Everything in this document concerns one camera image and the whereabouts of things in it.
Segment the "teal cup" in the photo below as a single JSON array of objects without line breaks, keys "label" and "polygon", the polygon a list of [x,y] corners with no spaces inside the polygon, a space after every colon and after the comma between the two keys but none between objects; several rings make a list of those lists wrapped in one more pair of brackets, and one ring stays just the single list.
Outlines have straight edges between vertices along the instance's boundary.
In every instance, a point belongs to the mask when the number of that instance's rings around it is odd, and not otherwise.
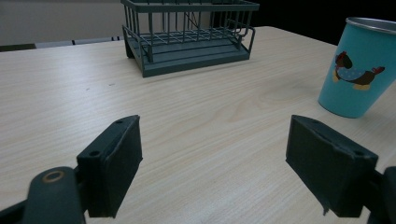
[{"label": "teal cup", "polygon": [[396,79],[396,22],[346,18],[318,102],[341,117],[362,117]]}]

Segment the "silver metal rim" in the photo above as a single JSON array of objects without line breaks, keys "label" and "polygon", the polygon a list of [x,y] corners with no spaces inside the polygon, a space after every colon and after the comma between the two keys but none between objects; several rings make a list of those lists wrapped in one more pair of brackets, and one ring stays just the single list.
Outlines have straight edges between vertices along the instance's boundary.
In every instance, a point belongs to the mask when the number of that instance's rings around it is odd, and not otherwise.
[{"label": "silver metal rim", "polygon": [[370,18],[348,17],[346,23],[359,26],[364,29],[396,35],[396,22]]}]

